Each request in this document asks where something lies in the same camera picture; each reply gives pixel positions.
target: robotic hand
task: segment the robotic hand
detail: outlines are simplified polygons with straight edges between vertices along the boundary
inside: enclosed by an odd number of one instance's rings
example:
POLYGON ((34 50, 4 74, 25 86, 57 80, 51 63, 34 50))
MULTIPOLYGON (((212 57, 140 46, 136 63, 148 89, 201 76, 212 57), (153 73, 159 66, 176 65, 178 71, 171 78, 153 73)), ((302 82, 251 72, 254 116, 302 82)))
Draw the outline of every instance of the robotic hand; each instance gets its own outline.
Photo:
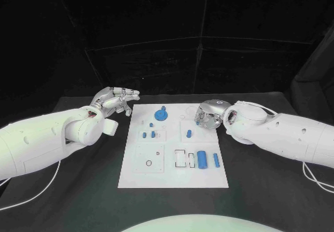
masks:
POLYGON ((44 169, 93 145, 103 133, 113 136, 119 123, 106 118, 123 111, 130 116, 127 101, 139 99, 139 91, 107 87, 90 106, 29 118, 2 128, 0 180, 44 169))
POLYGON ((199 106, 195 121, 209 129, 224 123, 227 134, 241 143, 257 144, 304 164, 310 162, 334 168, 334 127, 266 108, 274 113, 270 115, 264 108, 253 102, 238 101, 231 105, 227 101, 209 100, 199 106))

